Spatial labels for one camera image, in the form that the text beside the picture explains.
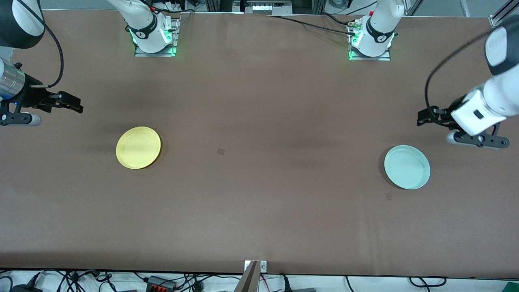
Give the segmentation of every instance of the yellow plate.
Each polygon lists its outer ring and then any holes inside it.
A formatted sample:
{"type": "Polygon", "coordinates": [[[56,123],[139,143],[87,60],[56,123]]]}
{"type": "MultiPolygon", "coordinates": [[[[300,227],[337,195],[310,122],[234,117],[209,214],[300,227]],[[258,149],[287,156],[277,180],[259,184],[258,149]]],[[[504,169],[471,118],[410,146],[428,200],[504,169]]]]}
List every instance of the yellow plate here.
{"type": "Polygon", "coordinates": [[[122,165],[130,169],[144,168],[155,159],[160,152],[160,137],[148,127],[137,127],[128,130],[117,142],[115,153],[122,165]]]}

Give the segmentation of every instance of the power adapter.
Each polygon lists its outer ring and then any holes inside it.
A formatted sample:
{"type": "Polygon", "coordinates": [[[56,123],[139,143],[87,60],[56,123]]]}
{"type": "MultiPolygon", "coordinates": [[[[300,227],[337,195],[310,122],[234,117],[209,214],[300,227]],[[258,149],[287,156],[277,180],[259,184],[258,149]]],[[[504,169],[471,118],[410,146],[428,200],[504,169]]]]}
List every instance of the power adapter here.
{"type": "Polygon", "coordinates": [[[147,292],[173,292],[176,288],[176,282],[155,276],[149,277],[146,282],[148,283],[147,292]]]}

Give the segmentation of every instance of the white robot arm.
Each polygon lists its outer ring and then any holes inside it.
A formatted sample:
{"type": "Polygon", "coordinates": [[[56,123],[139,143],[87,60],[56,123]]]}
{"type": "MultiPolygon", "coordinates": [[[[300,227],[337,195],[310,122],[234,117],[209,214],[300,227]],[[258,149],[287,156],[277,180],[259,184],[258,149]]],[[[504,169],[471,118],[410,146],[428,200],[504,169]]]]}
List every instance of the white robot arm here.
{"type": "Polygon", "coordinates": [[[447,109],[432,107],[433,117],[429,109],[419,112],[418,126],[434,122],[456,130],[447,135],[454,144],[508,147],[509,140],[497,131],[500,122],[519,114],[519,16],[509,17],[489,34],[485,58],[493,77],[447,109]],[[491,127],[492,134],[486,133],[491,127]]]}
{"type": "Polygon", "coordinates": [[[146,53],[156,53],[173,41],[171,17],[150,8],[139,0],[107,0],[122,14],[137,46],[146,53]]]}
{"type": "Polygon", "coordinates": [[[372,14],[356,21],[362,27],[351,45],[368,57],[382,55],[391,45],[394,30],[404,12],[402,0],[379,0],[372,14]]]}
{"type": "MultiPolygon", "coordinates": [[[[39,0],[0,1],[0,46],[31,48],[43,37],[42,10],[39,0]]],[[[51,85],[43,85],[38,79],[25,74],[22,64],[12,64],[0,59],[0,126],[37,126],[41,117],[34,113],[21,112],[22,108],[35,108],[50,113],[52,108],[67,108],[83,112],[81,100],[64,91],[47,91],[56,85],[60,77],[51,85]],[[9,106],[16,105],[11,111],[9,106]]]]}

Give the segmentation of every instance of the light blue plate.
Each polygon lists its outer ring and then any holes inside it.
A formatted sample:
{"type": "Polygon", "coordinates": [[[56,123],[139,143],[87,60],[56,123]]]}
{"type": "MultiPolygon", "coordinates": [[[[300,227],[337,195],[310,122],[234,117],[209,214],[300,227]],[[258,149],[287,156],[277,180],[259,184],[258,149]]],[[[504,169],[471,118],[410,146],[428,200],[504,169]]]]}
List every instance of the light blue plate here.
{"type": "Polygon", "coordinates": [[[408,190],[423,187],[431,176],[427,157],[409,145],[399,145],[389,150],[384,159],[384,169],[394,184],[408,190]]]}

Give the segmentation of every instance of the brown tabletop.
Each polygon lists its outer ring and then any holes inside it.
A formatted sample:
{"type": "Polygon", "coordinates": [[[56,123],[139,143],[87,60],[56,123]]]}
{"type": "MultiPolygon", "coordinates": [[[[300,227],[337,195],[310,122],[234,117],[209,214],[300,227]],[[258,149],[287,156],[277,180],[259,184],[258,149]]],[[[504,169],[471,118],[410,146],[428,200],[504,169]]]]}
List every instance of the brown tabletop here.
{"type": "MultiPolygon", "coordinates": [[[[270,273],[518,275],[519,119],[502,125],[503,151],[416,127],[428,73],[487,19],[404,18],[392,60],[370,62],[348,61],[343,35],[259,15],[193,15],[175,58],[134,57],[116,11],[45,18],[65,55],[56,90],[85,111],[0,129],[2,266],[240,272],[265,259],[270,273]],[[162,152],[130,170],[115,146],[136,126],[162,152]],[[399,144],[429,159],[419,190],[384,175],[399,144]]],[[[490,77],[482,48],[440,71],[432,104],[490,77]]],[[[48,35],[12,61],[44,83],[59,70],[48,35]]]]}

